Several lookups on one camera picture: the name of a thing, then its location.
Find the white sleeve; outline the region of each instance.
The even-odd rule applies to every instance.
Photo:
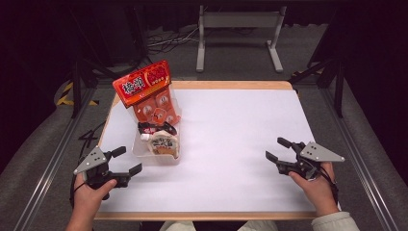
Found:
[[[338,212],[315,218],[312,221],[314,231],[358,231],[354,219],[348,212]]]

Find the white paper sheet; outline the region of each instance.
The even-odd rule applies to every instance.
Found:
[[[183,110],[181,160],[173,167],[144,167],[128,188],[113,189],[100,212],[310,212],[303,191],[265,151],[294,162],[276,142],[313,141],[294,90],[175,90]],[[122,103],[105,128],[101,149],[125,145],[109,162],[113,172],[139,160],[132,153],[137,124]]]

